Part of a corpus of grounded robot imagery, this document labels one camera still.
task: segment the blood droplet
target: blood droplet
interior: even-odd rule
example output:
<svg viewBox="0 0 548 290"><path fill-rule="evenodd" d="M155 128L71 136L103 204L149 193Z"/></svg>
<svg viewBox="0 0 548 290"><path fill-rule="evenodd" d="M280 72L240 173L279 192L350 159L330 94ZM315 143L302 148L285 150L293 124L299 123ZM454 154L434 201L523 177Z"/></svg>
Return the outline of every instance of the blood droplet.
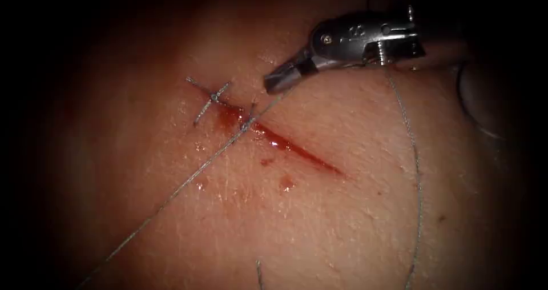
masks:
<svg viewBox="0 0 548 290"><path fill-rule="evenodd" d="M291 179L290 175L286 174L280 178L280 193L288 192L294 189L297 185Z"/></svg>
<svg viewBox="0 0 548 290"><path fill-rule="evenodd" d="M272 164L274 162L274 158L263 158L261 160L261 165L263 165L264 167Z"/></svg>

